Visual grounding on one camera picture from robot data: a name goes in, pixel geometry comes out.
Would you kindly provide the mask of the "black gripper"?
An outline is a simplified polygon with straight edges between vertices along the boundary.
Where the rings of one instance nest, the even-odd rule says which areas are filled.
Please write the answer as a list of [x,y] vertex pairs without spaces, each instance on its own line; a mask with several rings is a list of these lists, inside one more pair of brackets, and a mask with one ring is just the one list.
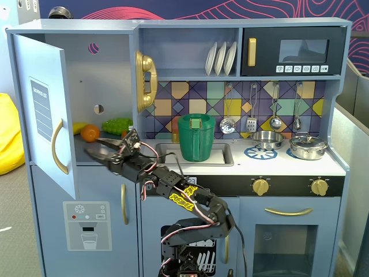
[[[119,151],[124,146],[123,140],[113,138],[97,138],[96,142],[115,151]],[[134,183],[148,179],[150,174],[148,170],[154,165],[154,161],[151,158],[144,156],[140,152],[123,156],[114,152],[105,153],[92,148],[86,148],[84,152],[111,172],[121,175]]]

